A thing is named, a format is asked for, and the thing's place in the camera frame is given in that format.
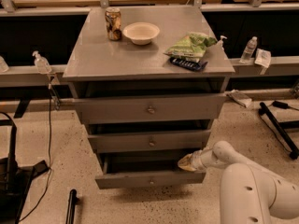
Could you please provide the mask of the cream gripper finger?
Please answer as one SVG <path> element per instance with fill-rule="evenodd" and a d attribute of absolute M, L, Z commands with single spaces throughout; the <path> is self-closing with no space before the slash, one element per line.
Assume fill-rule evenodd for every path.
<path fill-rule="evenodd" d="M 196 169 L 194 167 L 192 167 L 189 163 L 179 163 L 178 167 L 184 171 L 188 171 L 188 172 L 195 172 Z"/>
<path fill-rule="evenodd" d="M 180 161 L 183 163 L 191 163 L 194 160 L 194 154 L 190 153 L 185 155 Z"/>

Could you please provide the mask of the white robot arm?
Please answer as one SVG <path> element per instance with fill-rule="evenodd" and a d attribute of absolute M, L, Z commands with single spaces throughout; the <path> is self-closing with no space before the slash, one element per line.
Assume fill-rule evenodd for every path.
<path fill-rule="evenodd" d="M 186 155 L 178 167 L 189 172 L 209 167 L 223 170 L 221 224 L 272 224 L 272 217 L 299 217 L 299 187 L 238 153 L 226 141 Z"/>

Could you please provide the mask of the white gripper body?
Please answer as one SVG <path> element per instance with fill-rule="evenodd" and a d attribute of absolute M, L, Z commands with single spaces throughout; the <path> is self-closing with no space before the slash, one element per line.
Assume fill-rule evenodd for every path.
<path fill-rule="evenodd" d="M 191 165 L 194 171 L 205 171 L 206 167 L 204 165 L 204 155 L 203 150 L 198 150 L 193 152 L 191 158 Z"/>

